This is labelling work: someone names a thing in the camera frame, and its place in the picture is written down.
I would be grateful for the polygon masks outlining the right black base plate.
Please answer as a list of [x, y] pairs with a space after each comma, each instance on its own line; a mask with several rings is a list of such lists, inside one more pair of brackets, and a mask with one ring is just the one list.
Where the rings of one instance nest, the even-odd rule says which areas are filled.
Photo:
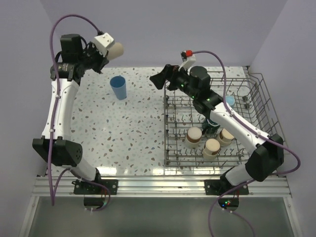
[[[206, 195], [217, 195], [220, 196], [228, 190], [232, 189], [233, 186], [228, 181], [223, 181], [220, 179], [210, 179], [204, 180], [204, 188]], [[248, 186], [242, 186], [235, 191], [231, 191], [229, 194], [233, 195], [239, 192], [240, 195], [248, 195]]]

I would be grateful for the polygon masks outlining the right round controller board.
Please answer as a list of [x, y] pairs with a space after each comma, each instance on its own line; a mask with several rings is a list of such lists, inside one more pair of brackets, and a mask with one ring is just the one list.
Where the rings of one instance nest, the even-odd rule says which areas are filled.
[[239, 207], [238, 198], [221, 198], [218, 203], [221, 208], [231, 211], [235, 211]]

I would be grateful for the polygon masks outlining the tall beige cup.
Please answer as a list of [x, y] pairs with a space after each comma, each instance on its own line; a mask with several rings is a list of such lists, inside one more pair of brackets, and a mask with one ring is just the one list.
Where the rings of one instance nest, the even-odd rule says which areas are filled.
[[109, 50], [107, 54], [108, 61], [112, 61], [124, 53], [123, 45], [120, 42], [116, 42]]

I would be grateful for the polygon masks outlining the blue plastic cup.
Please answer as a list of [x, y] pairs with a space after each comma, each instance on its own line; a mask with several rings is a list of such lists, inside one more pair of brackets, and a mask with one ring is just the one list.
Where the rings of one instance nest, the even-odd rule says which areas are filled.
[[126, 94], [126, 81], [122, 76], [115, 76], [110, 80], [110, 86], [117, 99], [123, 100], [127, 97]]

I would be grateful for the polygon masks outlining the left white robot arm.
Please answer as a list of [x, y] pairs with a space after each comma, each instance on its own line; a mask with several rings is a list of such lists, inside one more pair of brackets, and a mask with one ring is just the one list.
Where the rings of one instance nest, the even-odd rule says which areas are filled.
[[60, 38], [61, 51], [50, 69], [51, 102], [48, 118], [40, 138], [33, 139], [35, 151], [50, 165], [69, 168], [75, 176], [86, 179], [85, 188], [92, 194], [102, 190], [98, 171], [83, 157], [82, 146], [71, 141], [71, 119], [81, 78], [87, 70], [101, 73], [108, 64], [107, 55], [114, 39], [99, 33], [91, 42], [78, 34]]

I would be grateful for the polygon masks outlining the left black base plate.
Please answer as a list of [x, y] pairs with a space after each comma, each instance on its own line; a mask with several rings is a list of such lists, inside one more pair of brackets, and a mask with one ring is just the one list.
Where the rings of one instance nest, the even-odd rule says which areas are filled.
[[116, 195], [119, 187], [119, 181], [117, 179], [103, 179], [97, 177], [96, 180], [85, 182], [79, 179], [72, 182], [74, 185], [75, 195]]

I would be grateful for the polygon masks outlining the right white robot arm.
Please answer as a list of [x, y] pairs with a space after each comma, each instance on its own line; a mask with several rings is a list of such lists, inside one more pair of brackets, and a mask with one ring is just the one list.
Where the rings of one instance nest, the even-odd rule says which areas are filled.
[[195, 110], [207, 119], [221, 125], [232, 134], [248, 151], [250, 157], [245, 164], [231, 168], [221, 176], [222, 192], [231, 194], [241, 183], [264, 181], [284, 162], [283, 139], [269, 135], [253, 126], [226, 104], [226, 100], [210, 87], [211, 77], [207, 69], [194, 66], [189, 71], [167, 64], [150, 81], [157, 89], [179, 89], [193, 101]]

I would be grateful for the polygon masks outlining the beige brown cup middle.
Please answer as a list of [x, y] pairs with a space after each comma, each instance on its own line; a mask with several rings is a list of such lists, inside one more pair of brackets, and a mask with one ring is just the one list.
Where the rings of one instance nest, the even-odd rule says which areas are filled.
[[202, 156], [204, 159], [213, 160], [218, 156], [220, 143], [216, 139], [208, 139], [203, 147]]

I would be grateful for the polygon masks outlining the beige brown cup right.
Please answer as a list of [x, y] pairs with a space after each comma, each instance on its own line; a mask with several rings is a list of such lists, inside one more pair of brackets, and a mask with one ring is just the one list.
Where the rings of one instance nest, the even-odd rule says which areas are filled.
[[234, 140], [234, 136], [226, 129], [222, 129], [216, 136], [216, 140], [219, 142], [221, 147], [229, 146]]

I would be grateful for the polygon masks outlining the round controller board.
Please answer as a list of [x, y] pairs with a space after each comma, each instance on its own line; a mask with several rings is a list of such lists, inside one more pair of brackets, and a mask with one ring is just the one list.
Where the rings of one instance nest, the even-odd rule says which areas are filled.
[[221, 208], [231, 211], [235, 211], [239, 207], [238, 198], [221, 198], [218, 203]]
[[85, 207], [101, 208], [105, 204], [106, 204], [105, 199], [101, 197], [85, 197], [83, 199], [83, 205]]

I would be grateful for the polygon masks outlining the aluminium mounting rail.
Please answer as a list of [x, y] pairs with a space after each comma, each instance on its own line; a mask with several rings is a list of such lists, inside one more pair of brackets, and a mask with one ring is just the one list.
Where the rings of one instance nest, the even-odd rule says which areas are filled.
[[[118, 180], [116, 198], [164, 197], [201, 198], [206, 196], [204, 180], [218, 176], [103, 176]], [[248, 184], [248, 195], [243, 198], [289, 198], [291, 191], [286, 178], [268, 177], [263, 182]]]

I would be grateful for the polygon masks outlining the left round controller board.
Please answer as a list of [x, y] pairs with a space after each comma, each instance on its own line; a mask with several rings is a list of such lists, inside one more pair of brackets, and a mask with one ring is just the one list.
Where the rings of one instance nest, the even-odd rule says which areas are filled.
[[101, 197], [85, 197], [83, 199], [83, 205], [85, 207], [101, 208], [105, 204], [106, 204], [105, 199]]

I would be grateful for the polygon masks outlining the light blue ceramic mug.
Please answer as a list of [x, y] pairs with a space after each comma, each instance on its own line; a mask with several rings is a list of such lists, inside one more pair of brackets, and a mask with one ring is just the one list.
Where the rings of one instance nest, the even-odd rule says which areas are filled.
[[231, 107], [234, 108], [235, 106], [235, 98], [233, 96], [230, 95], [226, 95], [225, 97], [227, 104]]

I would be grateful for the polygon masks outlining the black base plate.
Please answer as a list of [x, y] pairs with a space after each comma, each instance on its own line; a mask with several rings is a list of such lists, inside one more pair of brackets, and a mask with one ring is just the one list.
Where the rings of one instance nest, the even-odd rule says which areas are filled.
[[74, 185], [75, 195], [116, 195], [119, 187], [119, 181], [117, 179], [103, 179], [97, 177], [96, 180], [85, 182], [79, 179], [72, 182]]
[[[220, 196], [228, 190], [232, 189], [233, 186], [228, 181], [223, 181], [220, 179], [210, 179], [204, 180], [204, 188], [206, 195], [217, 195]], [[248, 186], [242, 186], [235, 191], [231, 191], [229, 194], [233, 195], [239, 192], [240, 195], [248, 195]]]

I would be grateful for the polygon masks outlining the dark green mug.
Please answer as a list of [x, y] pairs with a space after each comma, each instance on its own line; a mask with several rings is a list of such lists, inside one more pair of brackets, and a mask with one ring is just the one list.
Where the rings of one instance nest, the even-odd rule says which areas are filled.
[[210, 119], [205, 118], [202, 123], [202, 134], [214, 134], [220, 128], [220, 125]]

